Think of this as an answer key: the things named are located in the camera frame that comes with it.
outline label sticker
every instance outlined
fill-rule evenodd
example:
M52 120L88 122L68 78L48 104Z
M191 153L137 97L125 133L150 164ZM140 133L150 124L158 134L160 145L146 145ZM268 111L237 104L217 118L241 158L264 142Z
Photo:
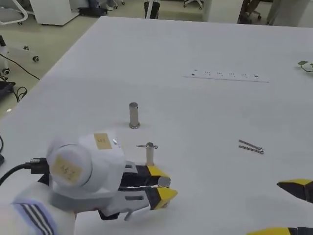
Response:
M65 160L61 155L55 159L51 173L60 176L70 183L77 183L83 169Z
M111 143L107 133L95 133L94 139L99 150L112 149Z

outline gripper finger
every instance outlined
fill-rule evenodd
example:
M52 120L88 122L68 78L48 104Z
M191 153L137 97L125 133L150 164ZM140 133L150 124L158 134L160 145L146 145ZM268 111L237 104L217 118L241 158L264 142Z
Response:
M313 234L313 228L268 228L247 235L308 235Z
M280 188L304 201L313 203L313 181L307 179L295 179L280 181Z
M120 186L154 186L158 185L160 177L170 180L170 177L156 166L135 165L134 163L127 162Z
M171 188L123 188L118 191L110 204L101 210L101 213L106 217L127 213L125 220L130 220L147 211L162 208L176 195L177 191Z

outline cable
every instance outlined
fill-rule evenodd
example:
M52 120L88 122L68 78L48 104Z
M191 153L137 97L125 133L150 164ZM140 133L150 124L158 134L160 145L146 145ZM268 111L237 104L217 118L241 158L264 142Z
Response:
M1 142L1 147L0 147L0 154L1 154L4 148L4 141L1 135L0 135L0 142Z
M3 57L4 59L7 59L8 61L13 62L14 64L16 64L17 66L19 66L22 70L24 70L26 73L28 73L29 75L33 76L34 78L36 78L37 80L40 80L38 77L36 77L35 75L33 75L32 73L30 73L29 71L27 71L26 69L24 69L24 67L22 65L20 65L19 63L15 62L14 60L11 60L10 58L2 55L0 53L0 56Z
M7 81L8 78L5 77L5 76L3 76L3 75L1 75L1 72L0 72L0 79L1 79L2 81L4 81L4 82L6 82L6 83L9 84L9 82ZM19 94L19 91L20 91L22 88L23 88L25 91ZM15 98L16 98L16 101L17 101L18 103L20 102L21 99L24 98L24 96L25 96L27 93L28 93L28 90L27 90L26 87L19 87L16 92L13 90L13 94L14 94L14 96L15 96Z
M9 170L7 173L5 173L0 178L0 186L3 184L3 182L10 177L13 173L17 172L18 170L22 169L30 169L31 174L46 174L49 175L49 164L47 162L46 158L33 158L28 163L20 164L15 167L13 167L11 170Z
M24 163L24 164L20 164L15 166L14 168L12 168L11 170L9 170L7 173L5 173L1 178L0 178L0 186L3 184L3 182L9 178L10 175L12 175L13 173L17 172L18 170L22 170L22 169L30 169L30 164L28 163Z

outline floor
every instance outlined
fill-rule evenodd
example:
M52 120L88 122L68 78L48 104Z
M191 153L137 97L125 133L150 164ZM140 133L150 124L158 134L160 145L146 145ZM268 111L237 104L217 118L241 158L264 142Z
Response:
M270 3L262 2L258 7L258 11L263 16L266 16L269 8ZM309 8L307 10L309 13L305 15L304 25L302 26L313 26L305 25L306 22L312 22L313 14L310 13L313 12L313 3L311 3ZM227 17L227 11L221 14L221 17ZM143 0L126 0L124 6L119 6L118 9L109 12L108 16L144 18ZM183 3L177 0L163 0L161 2L159 19L202 21L201 10L199 10L199 6L196 3L183 8ZM257 24L265 24L264 19L260 22L257 22L255 18L253 19ZM17 60L28 71L41 78L95 21L96 19L94 18L77 17L64 27L56 27L39 25L30 17L23 25L11 24L1 26L1 34L7 43L16 38L21 38L23 43L28 45L31 50L37 52L40 56L39 63L34 63L31 58L12 59ZM16 82L16 87L25 86L28 90L31 90L38 82L14 64L10 64L10 69L9 81ZM13 109L16 104L17 102L13 95L9 95L6 99L0 101L0 118Z

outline metal rod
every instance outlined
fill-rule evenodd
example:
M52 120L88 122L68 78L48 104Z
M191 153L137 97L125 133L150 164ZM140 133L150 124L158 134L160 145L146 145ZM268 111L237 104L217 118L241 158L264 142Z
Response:
M147 157L146 165L155 165L153 161L153 156L154 156L154 145L153 143L149 142L147 143L146 147L146 157Z
M146 165L155 165L153 161L154 150L158 149L157 145L148 142L146 145L137 145L138 148L146 148Z
M140 122L138 120L138 104L133 102L129 104L129 114L130 114L130 123L129 127L132 129L137 129L140 126Z

